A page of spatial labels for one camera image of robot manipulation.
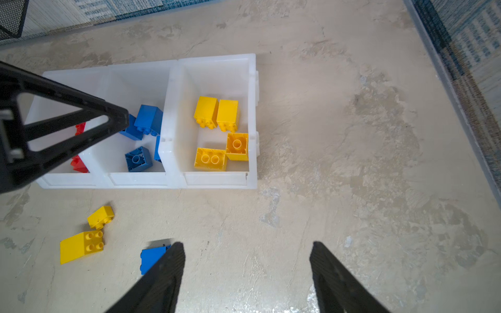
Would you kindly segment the long red lego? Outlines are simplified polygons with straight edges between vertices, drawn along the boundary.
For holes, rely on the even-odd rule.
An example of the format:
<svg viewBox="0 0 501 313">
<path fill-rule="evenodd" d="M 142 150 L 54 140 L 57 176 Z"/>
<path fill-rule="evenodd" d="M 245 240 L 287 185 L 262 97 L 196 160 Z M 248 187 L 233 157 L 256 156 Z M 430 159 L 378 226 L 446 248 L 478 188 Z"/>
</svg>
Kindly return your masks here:
<svg viewBox="0 0 501 313">
<path fill-rule="evenodd" d="M 76 133 L 75 135 L 78 136 L 80 134 L 83 134 L 85 131 L 86 123 L 81 123 L 76 126 Z"/>
</svg>

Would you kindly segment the blue lego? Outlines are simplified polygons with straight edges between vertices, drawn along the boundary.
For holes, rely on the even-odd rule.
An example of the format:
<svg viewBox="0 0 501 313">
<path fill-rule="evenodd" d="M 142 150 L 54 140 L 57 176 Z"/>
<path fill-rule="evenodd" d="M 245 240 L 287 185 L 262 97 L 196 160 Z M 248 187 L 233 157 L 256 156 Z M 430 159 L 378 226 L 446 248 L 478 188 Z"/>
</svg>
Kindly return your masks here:
<svg viewBox="0 0 501 313">
<path fill-rule="evenodd" d="M 141 265 L 140 272 L 141 275 L 145 275 L 167 252 L 170 245 L 163 245 L 156 248 L 143 249 L 140 254 Z"/>
<path fill-rule="evenodd" d="M 154 160 L 157 162 L 162 162 L 161 157 L 159 155 L 159 145 L 160 145 L 160 136 L 157 136 L 155 141 Z"/>
<path fill-rule="evenodd" d="M 132 114 L 129 114 L 129 126 L 120 131 L 120 134 L 134 141 L 141 141 L 143 140 L 144 134 L 134 126 L 135 121 L 136 118 Z"/>
<path fill-rule="evenodd" d="M 150 151 L 143 146 L 126 153 L 125 160 L 129 172 L 143 172 L 153 166 Z"/>
<path fill-rule="evenodd" d="M 161 132 L 163 111 L 156 106 L 142 104 L 134 126 L 145 135 L 158 136 Z"/>
</svg>

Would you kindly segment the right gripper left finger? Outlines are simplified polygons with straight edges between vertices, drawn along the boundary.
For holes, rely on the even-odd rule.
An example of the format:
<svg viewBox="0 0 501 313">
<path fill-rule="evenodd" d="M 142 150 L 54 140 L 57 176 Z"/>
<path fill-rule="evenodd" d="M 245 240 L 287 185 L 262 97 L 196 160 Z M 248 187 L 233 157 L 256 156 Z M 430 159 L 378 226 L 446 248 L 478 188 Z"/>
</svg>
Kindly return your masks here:
<svg viewBox="0 0 501 313">
<path fill-rule="evenodd" d="M 186 255 L 175 242 L 108 312 L 175 312 Z"/>
</svg>

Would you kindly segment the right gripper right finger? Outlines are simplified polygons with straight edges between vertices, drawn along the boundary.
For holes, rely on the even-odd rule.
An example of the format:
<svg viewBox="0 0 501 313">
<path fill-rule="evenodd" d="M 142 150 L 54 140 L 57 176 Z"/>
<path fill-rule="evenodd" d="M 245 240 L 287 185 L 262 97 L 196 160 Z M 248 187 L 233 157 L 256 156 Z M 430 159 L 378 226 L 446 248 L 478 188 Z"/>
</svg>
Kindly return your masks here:
<svg viewBox="0 0 501 313">
<path fill-rule="evenodd" d="M 389 313 L 323 243 L 313 243 L 309 259 L 320 312 Z"/>
</svg>

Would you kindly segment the yellow lego bottom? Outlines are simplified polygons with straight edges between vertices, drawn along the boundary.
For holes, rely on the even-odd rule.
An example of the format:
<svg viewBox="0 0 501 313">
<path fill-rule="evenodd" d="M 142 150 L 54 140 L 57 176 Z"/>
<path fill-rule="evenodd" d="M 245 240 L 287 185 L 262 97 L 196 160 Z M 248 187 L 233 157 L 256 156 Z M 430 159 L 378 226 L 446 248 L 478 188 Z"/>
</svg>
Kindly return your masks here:
<svg viewBox="0 0 501 313">
<path fill-rule="evenodd" d="M 228 133 L 226 141 L 226 156 L 232 161 L 247 162 L 249 135 L 247 133 Z"/>
</svg>

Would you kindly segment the small yellow lego top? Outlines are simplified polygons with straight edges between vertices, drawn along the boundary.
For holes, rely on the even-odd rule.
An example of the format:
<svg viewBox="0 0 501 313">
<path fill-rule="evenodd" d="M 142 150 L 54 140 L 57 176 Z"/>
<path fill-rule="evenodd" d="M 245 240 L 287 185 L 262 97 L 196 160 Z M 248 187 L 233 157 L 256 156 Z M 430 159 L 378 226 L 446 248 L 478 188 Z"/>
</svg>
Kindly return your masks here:
<svg viewBox="0 0 501 313">
<path fill-rule="evenodd" d="M 102 206 L 87 218 L 90 228 L 101 230 L 110 223 L 115 215 L 111 206 Z"/>
</svg>

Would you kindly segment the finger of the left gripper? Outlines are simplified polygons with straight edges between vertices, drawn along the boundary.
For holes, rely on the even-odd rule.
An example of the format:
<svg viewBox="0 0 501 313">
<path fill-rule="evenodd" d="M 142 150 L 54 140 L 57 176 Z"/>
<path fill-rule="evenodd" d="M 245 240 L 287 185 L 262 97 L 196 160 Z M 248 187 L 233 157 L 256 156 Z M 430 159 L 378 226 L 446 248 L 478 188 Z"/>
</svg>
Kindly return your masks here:
<svg viewBox="0 0 501 313">
<path fill-rule="evenodd" d="M 25 125 L 18 105 L 18 96 L 22 93 L 67 104 L 75 107 L 76 111 Z M 107 122 L 83 134 L 40 151 L 29 148 L 28 143 L 32 140 L 100 116 L 106 116 Z M 1 192 L 21 189 L 128 126 L 129 112 L 125 108 L 8 63 L 1 63 Z"/>
</svg>

